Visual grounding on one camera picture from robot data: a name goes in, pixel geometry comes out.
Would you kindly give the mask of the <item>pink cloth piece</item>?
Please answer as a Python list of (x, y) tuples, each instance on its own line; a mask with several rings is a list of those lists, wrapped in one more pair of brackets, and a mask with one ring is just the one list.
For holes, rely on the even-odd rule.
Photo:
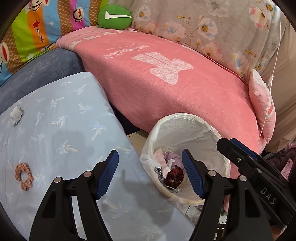
[(165, 157), (163, 154), (162, 149), (156, 149), (154, 152), (154, 158), (157, 160), (157, 162), (160, 164), (162, 168), (163, 177), (166, 178), (167, 174), (170, 172), (170, 168), (168, 167)]

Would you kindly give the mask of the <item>white lined trash bin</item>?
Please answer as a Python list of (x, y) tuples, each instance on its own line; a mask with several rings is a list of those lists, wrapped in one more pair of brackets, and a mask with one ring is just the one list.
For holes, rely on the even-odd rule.
[(176, 191), (166, 188), (158, 180), (154, 169), (161, 167), (154, 158), (156, 149), (178, 155), (188, 149), (195, 160), (202, 161), (209, 170), (224, 177), (230, 176), (230, 161), (217, 151), (216, 144), (221, 135), (202, 118), (188, 113), (175, 113), (160, 119), (152, 128), (142, 149), (139, 161), (158, 190), (170, 201), (197, 206), (204, 201), (195, 194), (188, 177)]

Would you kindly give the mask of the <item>grey floral quilt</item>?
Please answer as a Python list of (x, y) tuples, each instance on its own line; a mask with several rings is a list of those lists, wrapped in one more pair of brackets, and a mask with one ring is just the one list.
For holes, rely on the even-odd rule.
[(285, 32), (273, 1), (114, 1), (133, 15), (132, 28), (185, 45), (243, 79), (262, 72)]

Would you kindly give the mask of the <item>pink towel blanket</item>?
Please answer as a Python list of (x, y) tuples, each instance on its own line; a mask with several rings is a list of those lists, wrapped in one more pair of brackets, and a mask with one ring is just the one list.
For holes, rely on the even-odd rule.
[(188, 113), (221, 138), (236, 138), (257, 153), (265, 147), (246, 83), (188, 47), (95, 26), (64, 35), (56, 46), (77, 53), (113, 106), (148, 134), (165, 116)]

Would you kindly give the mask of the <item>dark blue velvet cushion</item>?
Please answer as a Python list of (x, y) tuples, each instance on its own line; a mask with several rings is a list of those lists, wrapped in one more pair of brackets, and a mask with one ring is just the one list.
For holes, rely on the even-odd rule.
[(82, 60), (75, 52), (62, 48), (46, 52), (1, 85), (1, 113), (38, 88), (83, 71)]

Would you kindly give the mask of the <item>green plush cushion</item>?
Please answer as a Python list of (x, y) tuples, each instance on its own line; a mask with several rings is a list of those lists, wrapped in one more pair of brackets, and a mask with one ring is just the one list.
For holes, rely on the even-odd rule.
[(132, 13), (118, 5), (107, 5), (102, 8), (97, 17), (97, 26), (105, 29), (124, 30), (132, 23)]

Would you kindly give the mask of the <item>dark red scrunchie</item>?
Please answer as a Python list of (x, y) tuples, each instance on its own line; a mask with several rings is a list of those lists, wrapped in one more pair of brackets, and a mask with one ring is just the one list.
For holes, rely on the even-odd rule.
[(183, 170), (179, 166), (175, 166), (175, 168), (171, 169), (171, 171), (167, 174), (164, 184), (170, 188), (177, 189), (183, 180)]

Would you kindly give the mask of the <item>mauve fabric bag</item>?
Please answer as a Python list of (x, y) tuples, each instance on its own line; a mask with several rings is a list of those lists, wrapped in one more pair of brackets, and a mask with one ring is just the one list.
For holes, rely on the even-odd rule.
[(179, 167), (181, 169), (184, 169), (181, 156), (179, 156), (177, 153), (172, 152), (166, 152), (164, 154), (164, 158), (166, 161), (167, 166), (172, 170), (176, 167)]

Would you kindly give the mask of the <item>leopard print scrunchie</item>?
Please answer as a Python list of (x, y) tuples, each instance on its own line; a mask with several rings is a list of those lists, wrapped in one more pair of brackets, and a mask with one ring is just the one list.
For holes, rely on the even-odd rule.
[(157, 176), (157, 178), (158, 178), (158, 180), (164, 180), (164, 176), (163, 176), (163, 170), (162, 170), (162, 168), (161, 167), (156, 167), (155, 169), (154, 169), (154, 172), (156, 173), (156, 176)]

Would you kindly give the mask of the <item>pink small pillow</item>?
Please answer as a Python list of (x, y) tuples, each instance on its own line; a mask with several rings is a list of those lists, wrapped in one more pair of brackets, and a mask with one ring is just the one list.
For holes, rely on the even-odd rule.
[(267, 143), (273, 137), (276, 112), (273, 97), (260, 74), (253, 69), (249, 77), (249, 97), (253, 105), (257, 122)]

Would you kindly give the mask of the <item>orange patterned scrunchie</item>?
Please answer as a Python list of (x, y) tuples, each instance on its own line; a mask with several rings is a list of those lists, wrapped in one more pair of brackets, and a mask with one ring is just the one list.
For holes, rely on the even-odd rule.
[(33, 186), (34, 177), (27, 163), (19, 163), (15, 167), (15, 179), (19, 182), (23, 191), (29, 191)]

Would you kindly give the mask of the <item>rolled grey cloth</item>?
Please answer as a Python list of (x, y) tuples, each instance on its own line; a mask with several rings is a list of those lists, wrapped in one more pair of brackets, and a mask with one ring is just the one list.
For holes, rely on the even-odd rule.
[(13, 125), (17, 125), (19, 121), (21, 120), (23, 115), (23, 109), (19, 106), (16, 105), (12, 112), (10, 113), (10, 121)]

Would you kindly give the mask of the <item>colourful striped monkey pillow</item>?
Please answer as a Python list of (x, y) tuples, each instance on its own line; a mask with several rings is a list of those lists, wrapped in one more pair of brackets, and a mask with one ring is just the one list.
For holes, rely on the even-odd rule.
[(63, 35), (97, 24), (107, 1), (30, 1), (1, 41), (1, 84), (26, 63), (55, 47)]

